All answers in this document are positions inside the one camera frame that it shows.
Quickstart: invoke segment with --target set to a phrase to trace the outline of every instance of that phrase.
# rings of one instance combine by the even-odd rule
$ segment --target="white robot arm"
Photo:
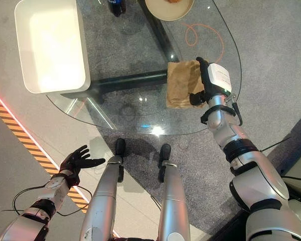
[[[240,126],[242,118],[231,95],[228,71],[202,58],[197,60],[205,92],[190,96],[190,101],[194,105],[206,101],[209,105],[201,122],[207,124],[230,163],[235,175],[230,183],[233,197],[251,213],[246,240],[301,240],[301,219],[290,208],[285,183]]]
[[[61,164],[60,172],[52,176],[37,200],[4,230],[0,241],[44,241],[49,222],[58,211],[72,186],[78,185],[81,168],[95,167],[105,159],[87,159],[87,146],[71,153]]]

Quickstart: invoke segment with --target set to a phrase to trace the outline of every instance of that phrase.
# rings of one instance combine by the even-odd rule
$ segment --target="hazard stripe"
[[[18,138],[25,148],[33,155],[37,162],[49,173],[51,176],[59,173],[59,170],[55,165],[46,157],[46,155],[40,150],[40,148],[34,143],[30,136],[19,126],[17,120],[10,115],[8,110],[0,102],[0,118],[6,123],[7,127]],[[74,200],[74,203],[82,208],[87,205],[85,199],[76,191],[71,188],[69,191],[69,197]],[[82,209],[83,213],[87,212],[87,208]]]

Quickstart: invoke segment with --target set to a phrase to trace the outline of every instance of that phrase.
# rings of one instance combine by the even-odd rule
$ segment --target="soda bottle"
[[[126,12],[126,2],[125,0],[108,0],[108,5],[110,11],[119,17],[121,14]]]

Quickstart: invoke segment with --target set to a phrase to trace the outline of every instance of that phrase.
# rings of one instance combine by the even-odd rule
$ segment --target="white container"
[[[24,84],[32,93],[78,92],[90,85],[76,0],[22,0],[15,20]]]

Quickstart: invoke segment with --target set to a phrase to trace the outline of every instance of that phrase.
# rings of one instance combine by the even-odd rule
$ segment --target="glass tabletop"
[[[144,0],[126,0],[115,17],[107,0],[77,0],[83,16],[91,85],[87,91],[48,98],[80,121],[124,132],[182,135],[206,128],[204,108],[167,108],[168,62],[200,56],[225,67],[232,92],[240,88],[240,60],[211,0],[195,0],[179,20],[155,18]]]

